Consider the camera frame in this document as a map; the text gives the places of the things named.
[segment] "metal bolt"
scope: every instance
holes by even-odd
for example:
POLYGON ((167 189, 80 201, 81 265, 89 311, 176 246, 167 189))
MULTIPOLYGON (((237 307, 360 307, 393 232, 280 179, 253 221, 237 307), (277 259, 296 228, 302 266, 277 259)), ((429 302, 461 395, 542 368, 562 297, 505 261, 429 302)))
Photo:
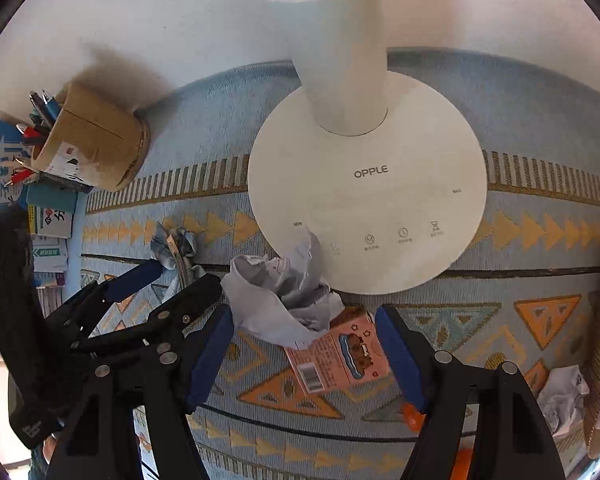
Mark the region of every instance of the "metal bolt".
POLYGON ((174 352, 165 352, 160 356, 160 362, 163 365, 170 365, 178 360, 178 355, 174 352))
POLYGON ((158 345, 158 348, 156 348, 156 351, 158 352, 158 354, 164 354, 165 352, 168 352, 169 350, 171 350, 171 345, 169 343, 160 343, 158 345))
POLYGON ((518 367, 515 365, 515 363, 512 363, 511 361, 504 361, 502 363, 502 370, 504 371, 504 373, 509 375, 515 375, 518 373, 518 367))
POLYGON ((443 365, 448 365, 453 359, 451 354, 449 352, 445 352, 444 350, 437 351, 433 357, 435 357, 436 361, 442 363, 443 365))
POLYGON ((96 377, 106 377, 110 371, 109 365, 100 365, 96 368, 96 377))

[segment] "round white lamp base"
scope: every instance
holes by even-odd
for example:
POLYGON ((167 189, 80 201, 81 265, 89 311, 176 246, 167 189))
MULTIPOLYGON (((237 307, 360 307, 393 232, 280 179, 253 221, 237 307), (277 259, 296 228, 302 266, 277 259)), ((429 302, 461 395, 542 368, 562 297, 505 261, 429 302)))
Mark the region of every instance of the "round white lamp base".
POLYGON ((288 254, 322 245, 337 290, 387 294, 434 278, 471 242, 487 181, 462 114, 433 88, 387 73, 387 116, 357 137, 332 134, 302 88, 262 125, 251 151, 251 208, 265 238, 288 254))

